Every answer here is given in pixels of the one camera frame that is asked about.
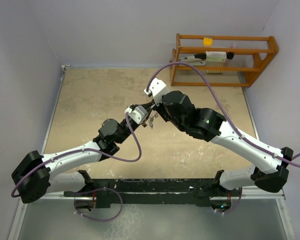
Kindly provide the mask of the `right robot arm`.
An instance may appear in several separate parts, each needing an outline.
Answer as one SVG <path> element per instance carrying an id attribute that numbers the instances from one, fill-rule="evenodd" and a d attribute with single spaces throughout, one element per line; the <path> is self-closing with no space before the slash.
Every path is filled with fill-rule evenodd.
<path id="1" fill-rule="evenodd" d="M 256 138 L 234 130 L 222 114 L 211 108 L 196 108 L 186 94 L 171 91 L 149 103 L 131 105 L 126 113 L 141 125 L 154 110 L 164 121 L 172 123 L 179 131 L 194 139 L 220 145 L 248 160 L 251 165 L 237 170 L 219 170 L 212 183 L 218 196 L 240 187 L 257 186 L 277 193 L 286 184 L 289 176 L 287 164 L 292 156 L 280 148 L 271 147 Z"/>

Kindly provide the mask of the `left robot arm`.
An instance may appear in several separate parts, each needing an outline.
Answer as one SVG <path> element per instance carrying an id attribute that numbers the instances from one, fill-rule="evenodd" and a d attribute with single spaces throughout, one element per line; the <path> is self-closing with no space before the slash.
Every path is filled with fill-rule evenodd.
<path id="1" fill-rule="evenodd" d="M 109 158 L 123 161 L 116 156 L 120 150 L 118 144 L 129 136 L 135 138 L 139 126 L 129 116 L 122 122 L 107 119 L 98 136 L 81 146 L 50 154 L 40 154 L 37 150 L 28 152 L 11 174 L 15 184 L 11 197 L 20 197 L 24 204 L 32 203 L 52 190 L 53 178 L 68 170 Z"/>

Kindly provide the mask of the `large silver keyring with clips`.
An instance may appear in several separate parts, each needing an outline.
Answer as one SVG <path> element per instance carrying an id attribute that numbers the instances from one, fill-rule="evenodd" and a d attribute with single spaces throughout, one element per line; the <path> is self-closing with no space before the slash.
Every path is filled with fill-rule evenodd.
<path id="1" fill-rule="evenodd" d="M 148 125 L 151 129 L 154 128 L 154 121 L 159 117 L 158 113 L 155 112 L 153 113 L 149 118 L 148 118 Z"/>

